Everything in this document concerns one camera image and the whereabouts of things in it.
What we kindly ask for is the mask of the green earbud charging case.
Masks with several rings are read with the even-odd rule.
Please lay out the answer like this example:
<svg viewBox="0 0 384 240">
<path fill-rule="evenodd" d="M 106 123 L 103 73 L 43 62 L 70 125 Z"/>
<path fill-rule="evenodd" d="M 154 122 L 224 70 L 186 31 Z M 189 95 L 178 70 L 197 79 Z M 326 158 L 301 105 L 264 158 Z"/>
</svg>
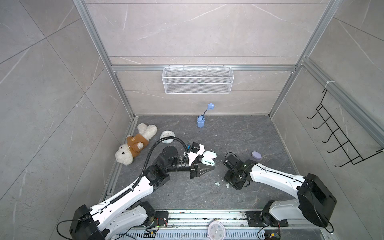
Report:
<svg viewBox="0 0 384 240">
<path fill-rule="evenodd" d="M 217 157 L 217 154 L 214 152 L 206 151 L 203 153 L 202 163 L 208 166 L 214 166 L 214 159 Z"/>
</svg>

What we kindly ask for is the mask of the purple earbud charging case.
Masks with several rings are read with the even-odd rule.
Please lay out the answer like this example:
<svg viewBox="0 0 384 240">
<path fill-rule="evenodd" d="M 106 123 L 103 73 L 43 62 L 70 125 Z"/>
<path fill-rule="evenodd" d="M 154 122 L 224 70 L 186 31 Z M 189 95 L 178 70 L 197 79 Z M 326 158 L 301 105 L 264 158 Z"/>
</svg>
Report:
<svg viewBox="0 0 384 240">
<path fill-rule="evenodd" d="M 256 151 L 253 151 L 251 153 L 251 156 L 252 158 L 254 158 L 255 160 L 261 160 L 262 159 L 262 155 L 259 153 L 259 152 L 256 152 Z"/>
</svg>

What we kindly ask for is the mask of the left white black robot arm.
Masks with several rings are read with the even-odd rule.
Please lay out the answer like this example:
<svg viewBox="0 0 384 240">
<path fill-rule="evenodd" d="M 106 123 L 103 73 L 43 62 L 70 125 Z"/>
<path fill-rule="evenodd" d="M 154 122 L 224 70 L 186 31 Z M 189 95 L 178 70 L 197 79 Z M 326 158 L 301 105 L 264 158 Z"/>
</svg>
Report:
<svg viewBox="0 0 384 240">
<path fill-rule="evenodd" d="M 193 179 L 214 170 L 217 155 L 193 143 L 186 157 L 183 163 L 177 149 L 167 146 L 146 168 L 141 179 L 97 205 L 79 207 L 70 226 L 71 238 L 110 240 L 132 227 L 152 224 L 156 212 L 148 202 L 141 200 L 163 186 L 170 179 L 169 172 L 188 171 Z"/>
</svg>

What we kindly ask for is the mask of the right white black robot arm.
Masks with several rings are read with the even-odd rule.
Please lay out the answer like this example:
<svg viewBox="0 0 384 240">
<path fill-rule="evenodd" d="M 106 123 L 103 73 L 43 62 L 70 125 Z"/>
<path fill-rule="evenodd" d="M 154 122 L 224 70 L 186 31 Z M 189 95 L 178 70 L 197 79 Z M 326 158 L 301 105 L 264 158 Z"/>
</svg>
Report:
<svg viewBox="0 0 384 240">
<path fill-rule="evenodd" d="M 306 219 L 321 228 L 330 225 L 337 200 L 318 176 L 292 175 L 268 168 L 253 160 L 242 162 L 233 153 L 225 156 L 224 165 L 229 169 L 225 181 L 236 190 L 255 182 L 293 196 L 293 199 L 288 201 L 268 201 L 257 217 L 257 220 L 266 226 L 289 219 Z"/>
</svg>

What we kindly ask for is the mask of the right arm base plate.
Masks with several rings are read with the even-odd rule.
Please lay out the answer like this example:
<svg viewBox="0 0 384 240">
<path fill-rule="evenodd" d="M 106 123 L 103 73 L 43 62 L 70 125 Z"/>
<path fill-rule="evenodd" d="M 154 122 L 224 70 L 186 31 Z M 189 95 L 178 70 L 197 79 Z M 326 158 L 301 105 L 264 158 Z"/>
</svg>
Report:
<svg viewBox="0 0 384 240">
<path fill-rule="evenodd" d="M 278 221 L 268 213 L 262 211 L 246 211 L 244 215 L 249 227 L 288 227 L 288 221 Z"/>
</svg>

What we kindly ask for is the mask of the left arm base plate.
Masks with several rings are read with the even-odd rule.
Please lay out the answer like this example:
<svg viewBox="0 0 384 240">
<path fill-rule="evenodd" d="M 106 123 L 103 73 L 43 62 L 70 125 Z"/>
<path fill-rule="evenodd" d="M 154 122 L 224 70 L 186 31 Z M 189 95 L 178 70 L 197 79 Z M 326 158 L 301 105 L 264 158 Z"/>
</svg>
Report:
<svg viewBox="0 0 384 240">
<path fill-rule="evenodd" d="M 143 224 L 142 227 L 146 228 L 157 228 L 167 227 L 169 220 L 168 211 L 156 211 L 154 215 L 150 216 Z"/>
</svg>

